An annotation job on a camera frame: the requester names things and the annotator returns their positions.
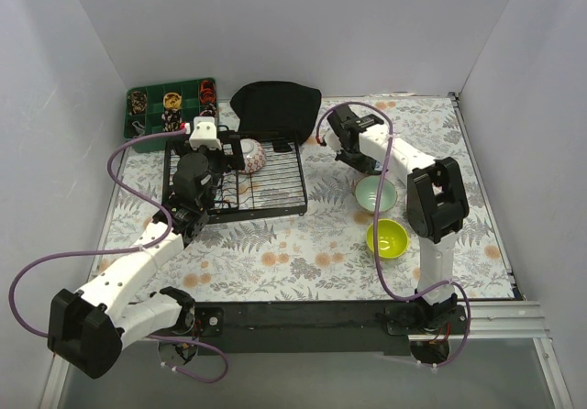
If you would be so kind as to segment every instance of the black cloth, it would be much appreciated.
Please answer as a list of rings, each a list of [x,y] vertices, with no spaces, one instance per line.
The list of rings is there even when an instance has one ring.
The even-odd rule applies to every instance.
[[[312,135],[322,94],[293,82],[255,82],[232,96],[230,106],[240,118],[238,130],[294,129],[303,143]]]

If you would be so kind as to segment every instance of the white bowl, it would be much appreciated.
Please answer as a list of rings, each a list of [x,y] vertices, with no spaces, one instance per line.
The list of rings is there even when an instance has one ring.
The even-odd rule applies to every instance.
[[[267,163],[267,154],[263,146],[257,140],[252,138],[244,138],[240,141],[242,148],[242,156],[245,160],[245,169],[242,173],[253,173],[260,171],[260,169]]]

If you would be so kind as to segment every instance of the dish rack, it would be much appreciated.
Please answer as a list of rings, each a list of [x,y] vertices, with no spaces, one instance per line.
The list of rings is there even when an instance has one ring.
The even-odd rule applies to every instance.
[[[239,134],[242,138],[259,141],[265,149],[267,163],[252,174],[231,171],[223,175],[216,190],[215,207],[208,211],[209,224],[305,214],[308,197],[295,134]],[[227,155],[232,154],[229,144],[223,145],[223,151]],[[172,179],[179,159],[172,150],[171,142],[168,142],[163,168],[163,201],[173,191]]]

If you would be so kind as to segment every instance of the glass panel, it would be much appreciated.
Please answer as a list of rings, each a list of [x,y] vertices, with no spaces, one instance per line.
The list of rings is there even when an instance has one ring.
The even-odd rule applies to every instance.
[[[136,343],[98,380],[70,368],[60,407],[554,407],[531,339],[472,340],[436,374],[377,353],[229,357],[226,378],[206,385],[163,369],[156,343]],[[188,368],[212,377],[222,365],[198,357]]]

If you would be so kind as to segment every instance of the patterned tablecloth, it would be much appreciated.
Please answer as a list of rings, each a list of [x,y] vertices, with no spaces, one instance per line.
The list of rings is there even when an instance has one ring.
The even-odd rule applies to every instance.
[[[448,98],[368,99],[393,120],[394,130],[416,148],[436,157],[455,158],[462,171],[471,213],[455,249],[454,271],[472,298],[513,297],[493,224],[480,191],[458,119]],[[320,115],[339,102],[325,100]],[[238,118],[220,104],[221,122]],[[367,111],[356,107],[364,115]],[[302,147],[309,198],[305,216],[287,216],[206,226],[202,234],[145,285],[137,295],[171,285],[197,301],[373,300],[386,298],[373,256],[365,245],[372,216],[361,211],[352,188],[361,175],[334,161],[334,152],[310,138]],[[163,153],[130,152],[124,181],[161,199]],[[398,294],[414,292],[419,277],[417,236],[405,215],[405,188],[394,182],[398,202],[382,217],[410,232],[410,247],[383,263],[385,278]],[[106,239],[107,248],[130,246],[149,223],[154,208],[120,191]],[[94,272],[113,258],[103,258]]]

